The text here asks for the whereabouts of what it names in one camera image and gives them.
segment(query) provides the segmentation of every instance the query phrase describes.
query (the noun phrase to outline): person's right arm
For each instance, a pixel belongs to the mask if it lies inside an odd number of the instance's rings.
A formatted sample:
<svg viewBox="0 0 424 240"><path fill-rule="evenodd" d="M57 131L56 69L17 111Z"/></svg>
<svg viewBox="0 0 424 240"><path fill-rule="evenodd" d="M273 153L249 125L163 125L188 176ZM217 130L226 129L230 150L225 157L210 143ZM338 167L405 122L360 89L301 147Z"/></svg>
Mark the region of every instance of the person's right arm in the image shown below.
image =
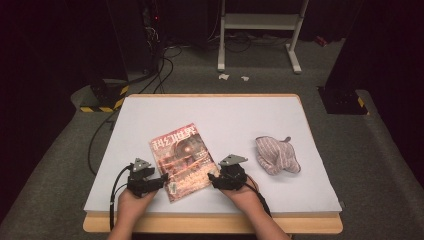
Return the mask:
<svg viewBox="0 0 424 240"><path fill-rule="evenodd" d="M264 210L258 196L247 186L243 186L240 190L221 190L228 198L233 201L234 205L242 211L251 222L256 237L259 240L281 240L290 239L290 237L278 226Z"/></svg>

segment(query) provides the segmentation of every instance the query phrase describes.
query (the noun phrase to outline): book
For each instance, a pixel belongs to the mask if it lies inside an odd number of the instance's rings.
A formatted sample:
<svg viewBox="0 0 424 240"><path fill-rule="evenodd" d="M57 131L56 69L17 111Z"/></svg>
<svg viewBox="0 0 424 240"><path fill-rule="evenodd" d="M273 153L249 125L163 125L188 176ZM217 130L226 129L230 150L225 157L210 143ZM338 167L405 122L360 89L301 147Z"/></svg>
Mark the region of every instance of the book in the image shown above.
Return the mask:
<svg viewBox="0 0 424 240"><path fill-rule="evenodd" d="M209 186L208 173L219 172L193 123L158 136L149 145L159 173L169 175L164 188L170 202Z"/></svg>

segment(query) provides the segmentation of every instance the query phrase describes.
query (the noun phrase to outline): gray carpet floor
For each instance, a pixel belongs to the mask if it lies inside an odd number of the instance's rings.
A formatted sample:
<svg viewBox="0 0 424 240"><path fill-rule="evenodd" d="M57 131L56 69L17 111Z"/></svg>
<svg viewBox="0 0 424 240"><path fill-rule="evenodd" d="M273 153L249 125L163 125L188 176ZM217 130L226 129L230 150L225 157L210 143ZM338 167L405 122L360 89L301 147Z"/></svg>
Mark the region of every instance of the gray carpet floor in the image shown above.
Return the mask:
<svg viewBox="0 0 424 240"><path fill-rule="evenodd" d="M367 91L358 90L369 115L329 115L317 86L325 85L343 42L320 47L300 41L296 47L302 74L292 72L282 44L253 44L240 53L227 51L228 80L218 79L217 50L172 48L166 56L173 71L164 93L295 93L300 96L317 149L329 179L345 207L343 232L337 235L296 235L295 239L423 239L424 191L402 159ZM245 46L228 43L237 51ZM165 61L162 79L171 70ZM243 81L242 76L249 77ZM133 84L138 93L149 80ZM156 80L144 93L152 93ZM78 110L88 87L71 97L76 112L36 167L0 227L0 239L105 239L87 233L83 210L94 175L87 164L90 140L110 113ZM112 131L104 125L91 148L95 170ZM255 239L254 236L139 234L139 239Z"/></svg>

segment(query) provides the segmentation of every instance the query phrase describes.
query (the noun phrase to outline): hat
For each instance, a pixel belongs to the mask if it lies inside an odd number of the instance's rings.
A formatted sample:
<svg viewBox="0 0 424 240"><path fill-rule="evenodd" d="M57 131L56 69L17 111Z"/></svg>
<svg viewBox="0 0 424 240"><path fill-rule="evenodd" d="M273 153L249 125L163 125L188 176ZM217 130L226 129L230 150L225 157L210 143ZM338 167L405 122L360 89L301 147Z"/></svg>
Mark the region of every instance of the hat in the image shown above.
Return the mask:
<svg viewBox="0 0 424 240"><path fill-rule="evenodd" d="M256 138L258 147L258 162L270 175L277 175L282 170L291 173L300 172L300 165L296 160L293 146L289 143L290 137L278 141L272 137Z"/></svg>

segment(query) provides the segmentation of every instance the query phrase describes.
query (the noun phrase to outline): black stand base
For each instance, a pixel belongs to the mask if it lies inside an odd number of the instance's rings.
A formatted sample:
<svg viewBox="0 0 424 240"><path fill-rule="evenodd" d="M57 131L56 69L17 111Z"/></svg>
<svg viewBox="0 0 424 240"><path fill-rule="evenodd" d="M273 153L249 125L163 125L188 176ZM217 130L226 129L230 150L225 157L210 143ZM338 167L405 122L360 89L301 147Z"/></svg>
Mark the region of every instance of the black stand base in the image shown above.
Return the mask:
<svg viewBox="0 0 424 240"><path fill-rule="evenodd" d="M368 110L354 90L318 87L328 114L366 115Z"/></svg>
<svg viewBox="0 0 424 240"><path fill-rule="evenodd" d="M113 112L124 103L128 85L106 84L105 89L91 86L92 95L86 96L80 105L82 112Z"/></svg>

